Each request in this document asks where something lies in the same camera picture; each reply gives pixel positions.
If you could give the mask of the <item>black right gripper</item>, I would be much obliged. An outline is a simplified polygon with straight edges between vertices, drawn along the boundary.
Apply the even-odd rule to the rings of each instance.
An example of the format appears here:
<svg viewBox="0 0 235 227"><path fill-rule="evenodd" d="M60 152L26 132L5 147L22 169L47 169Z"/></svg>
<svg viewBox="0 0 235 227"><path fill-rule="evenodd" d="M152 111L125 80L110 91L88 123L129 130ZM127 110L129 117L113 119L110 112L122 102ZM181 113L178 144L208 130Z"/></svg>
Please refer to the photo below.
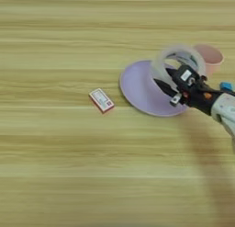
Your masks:
<svg viewBox="0 0 235 227"><path fill-rule="evenodd" d="M179 69L167 68L166 72L175 82L177 91L162 80L154 79L154 82L165 95L172 97L170 101L172 106L183 104L196 108L207 115L211 114L212 106L221 96L220 90L210 88L203 78L194 78L191 81L180 80L181 71Z"/></svg>

